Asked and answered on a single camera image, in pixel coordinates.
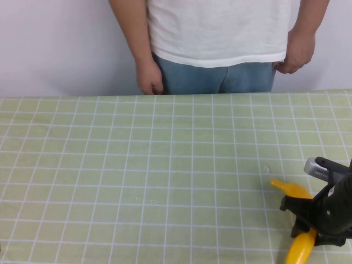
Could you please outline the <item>person's right hand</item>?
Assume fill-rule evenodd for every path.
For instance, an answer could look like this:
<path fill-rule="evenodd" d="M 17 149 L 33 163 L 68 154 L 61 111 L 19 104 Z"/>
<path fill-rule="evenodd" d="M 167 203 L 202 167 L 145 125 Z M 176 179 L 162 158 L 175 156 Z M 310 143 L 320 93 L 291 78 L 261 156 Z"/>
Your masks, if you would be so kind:
<path fill-rule="evenodd" d="M 162 73 L 152 59 L 136 61 L 137 85 L 144 95 L 161 95 L 164 92 Z"/>

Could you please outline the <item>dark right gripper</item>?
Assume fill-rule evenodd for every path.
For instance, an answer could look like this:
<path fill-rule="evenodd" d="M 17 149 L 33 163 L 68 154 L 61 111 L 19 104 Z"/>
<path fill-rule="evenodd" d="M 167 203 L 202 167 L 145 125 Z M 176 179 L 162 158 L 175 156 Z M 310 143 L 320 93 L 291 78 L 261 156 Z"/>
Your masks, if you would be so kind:
<path fill-rule="evenodd" d="M 285 195 L 279 209 L 295 212 L 291 238 L 314 230 L 314 246 L 341 247 L 347 240 L 347 177 L 329 184 L 314 198 L 305 199 Z"/>

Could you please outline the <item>person's left hand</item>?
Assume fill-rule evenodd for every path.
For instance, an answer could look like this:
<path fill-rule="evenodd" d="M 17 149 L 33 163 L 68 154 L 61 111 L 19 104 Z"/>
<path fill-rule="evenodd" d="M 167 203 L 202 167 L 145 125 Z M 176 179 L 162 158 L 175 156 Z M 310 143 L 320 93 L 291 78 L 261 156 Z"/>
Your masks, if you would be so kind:
<path fill-rule="evenodd" d="M 316 33 L 292 28 L 288 34 L 286 56 L 283 61 L 274 64 L 282 74 L 294 74 L 308 64 L 315 51 Z"/>

